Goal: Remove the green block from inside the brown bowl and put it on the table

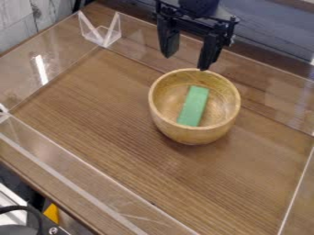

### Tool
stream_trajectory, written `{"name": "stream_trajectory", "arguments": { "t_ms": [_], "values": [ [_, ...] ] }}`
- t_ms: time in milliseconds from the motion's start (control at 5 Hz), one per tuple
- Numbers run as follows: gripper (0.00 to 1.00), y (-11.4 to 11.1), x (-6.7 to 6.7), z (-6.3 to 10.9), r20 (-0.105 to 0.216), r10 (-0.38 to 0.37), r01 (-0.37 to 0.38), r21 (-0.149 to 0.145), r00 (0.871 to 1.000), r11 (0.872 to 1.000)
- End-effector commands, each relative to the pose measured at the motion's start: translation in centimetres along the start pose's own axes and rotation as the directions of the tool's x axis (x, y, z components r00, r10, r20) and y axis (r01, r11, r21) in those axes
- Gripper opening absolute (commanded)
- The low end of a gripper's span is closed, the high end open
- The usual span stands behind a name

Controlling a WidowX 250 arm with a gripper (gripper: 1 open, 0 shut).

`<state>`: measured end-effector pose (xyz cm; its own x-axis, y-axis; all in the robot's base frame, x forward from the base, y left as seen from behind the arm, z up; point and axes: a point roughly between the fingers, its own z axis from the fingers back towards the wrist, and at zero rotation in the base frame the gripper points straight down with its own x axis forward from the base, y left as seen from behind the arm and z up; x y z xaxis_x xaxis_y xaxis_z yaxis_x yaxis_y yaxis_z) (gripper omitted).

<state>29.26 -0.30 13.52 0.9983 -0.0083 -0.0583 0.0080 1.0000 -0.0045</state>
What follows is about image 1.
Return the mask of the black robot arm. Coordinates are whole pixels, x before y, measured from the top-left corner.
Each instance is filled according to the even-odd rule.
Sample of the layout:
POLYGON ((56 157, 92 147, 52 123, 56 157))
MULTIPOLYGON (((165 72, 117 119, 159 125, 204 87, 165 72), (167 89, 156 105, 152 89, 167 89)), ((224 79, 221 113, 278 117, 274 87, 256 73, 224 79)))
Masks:
POLYGON ((205 71, 216 62, 221 49, 233 43, 239 18, 221 9, 220 0, 156 0, 156 33, 165 58, 179 50, 180 32, 201 38, 197 69, 205 71))

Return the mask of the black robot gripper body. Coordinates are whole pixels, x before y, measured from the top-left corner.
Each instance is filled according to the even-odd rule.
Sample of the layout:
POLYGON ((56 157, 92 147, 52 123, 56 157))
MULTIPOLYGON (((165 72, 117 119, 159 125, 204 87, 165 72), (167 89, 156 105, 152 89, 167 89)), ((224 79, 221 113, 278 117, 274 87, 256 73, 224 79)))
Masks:
POLYGON ((179 31, 199 37, 208 32, 221 37, 221 45, 231 46, 239 17, 223 9, 220 0, 155 0, 156 18, 175 22, 179 31))

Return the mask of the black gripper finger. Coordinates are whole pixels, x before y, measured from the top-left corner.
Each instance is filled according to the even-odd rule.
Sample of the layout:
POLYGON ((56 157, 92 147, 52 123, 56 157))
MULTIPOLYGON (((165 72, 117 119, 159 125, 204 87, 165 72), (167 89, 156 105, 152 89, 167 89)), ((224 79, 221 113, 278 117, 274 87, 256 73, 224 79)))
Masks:
POLYGON ((159 17, 156 19, 156 32, 160 52, 165 58, 169 58, 179 50, 180 31, 175 22, 159 17))
POLYGON ((201 52, 197 61, 197 69, 205 71, 211 64, 216 62, 221 50, 220 37, 217 34, 209 33, 203 38, 201 52))

